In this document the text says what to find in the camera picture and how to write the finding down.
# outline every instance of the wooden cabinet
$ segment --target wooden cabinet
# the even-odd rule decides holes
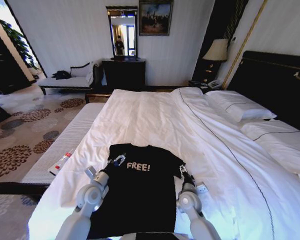
[[[110,89],[142,91],[146,85],[146,60],[106,59],[102,61],[106,83]]]
[[[203,73],[201,81],[208,84],[215,80],[218,70],[220,68],[221,62],[204,60]]]

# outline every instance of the patterned carpet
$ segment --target patterned carpet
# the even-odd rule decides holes
[[[0,95],[0,106],[12,115],[0,123],[0,182],[20,182],[85,105],[83,92],[46,93],[33,84]],[[0,195],[0,240],[28,239],[27,223],[35,207],[25,196]]]

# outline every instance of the white duvet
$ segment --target white duvet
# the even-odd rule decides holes
[[[122,143],[164,148],[182,159],[207,186],[202,211],[222,239],[300,240],[297,177],[189,87],[171,93],[115,90],[42,196],[28,223],[30,239],[56,237],[78,190],[90,181],[84,170],[104,168],[110,145]],[[177,193],[181,184],[176,178]],[[191,234],[188,217],[178,210],[175,232]]]

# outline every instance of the mirror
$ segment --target mirror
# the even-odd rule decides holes
[[[107,6],[113,56],[137,58],[137,13],[136,6]]]

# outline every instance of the lamp shade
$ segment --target lamp shade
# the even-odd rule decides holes
[[[208,52],[202,59],[212,61],[225,61],[227,60],[227,46],[228,39],[215,39]]]

